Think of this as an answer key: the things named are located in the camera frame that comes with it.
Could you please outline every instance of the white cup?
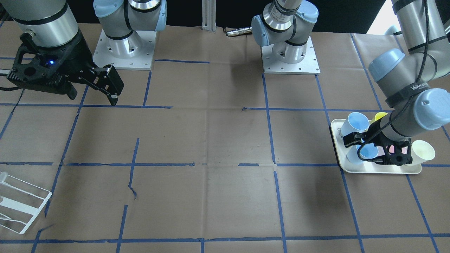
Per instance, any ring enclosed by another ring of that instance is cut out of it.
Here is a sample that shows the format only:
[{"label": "white cup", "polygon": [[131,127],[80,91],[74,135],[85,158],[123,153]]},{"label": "white cup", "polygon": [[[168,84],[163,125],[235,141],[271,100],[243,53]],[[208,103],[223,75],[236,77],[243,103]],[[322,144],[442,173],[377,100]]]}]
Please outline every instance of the white cup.
[{"label": "white cup", "polygon": [[369,119],[362,113],[350,113],[341,127],[341,135],[346,136],[353,132],[364,132],[369,127]]},{"label": "white cup", "polygon": [[413,166],[426,161],[433,160],[436,156],[434,148],[424,140],[415,140],[411,145],[411,157],[413,162],[411,164],[405,164],[407,166]]},{"label": "white cup", "polygon": [[[352,164],[362,164],[364,163],[363,160],[361,160],[358,157],[358,149],[360,148],[361,145],[354,145],[350,148],[350,150],[347,153],[347,159],[352,163]],[[375,145],[373,145],[373,143],[367,144],[365,145],[362,149],[361,149],[361,153],[360,153],[361,157],[364,159],[372,159],[378,156],[378,148],[375,147]]]}]

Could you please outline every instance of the white mounting plate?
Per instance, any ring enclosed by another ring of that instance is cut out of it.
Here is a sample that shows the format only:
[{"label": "white mounting plate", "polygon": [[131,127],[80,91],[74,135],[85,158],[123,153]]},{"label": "white mounting plate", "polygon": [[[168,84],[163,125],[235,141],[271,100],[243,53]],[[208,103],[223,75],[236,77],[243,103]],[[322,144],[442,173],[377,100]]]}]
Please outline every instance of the white mounting plate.
[{"label": "white mounting plate", "polygon": [[344,124],[345,119],[335,119],[331,122],[331,134],[333,137],[334,147],[337,153],[339,166],[348,173],[382,173],[382,174],[419,174],[422,171],[422,165],[413,166],[396,166],[396,165],[379,165],[371,162],[363,164],[353,164],[347,159],[347,152],[350,148],[344,146],[344,140],[339,135],[339,129]]},{"label": "white mounting plate", "polygon": [[261,47],[262,65],[265,74],[289,74],[289,75],[315,75],[320,73],[311,37],[306,43],[304,59],[296,64],[284,63],[277,60],[272,54],[274,45]]},{"label": "white mounting plate", "polygon": [[117,58],[109,52],[107,37],[102,30],[93,56],[94,63],[99,67],[112,64],[116,69],[151,70],[157,32],[137,31],[137,33],[143,40],[141,53],[131,58]]}]

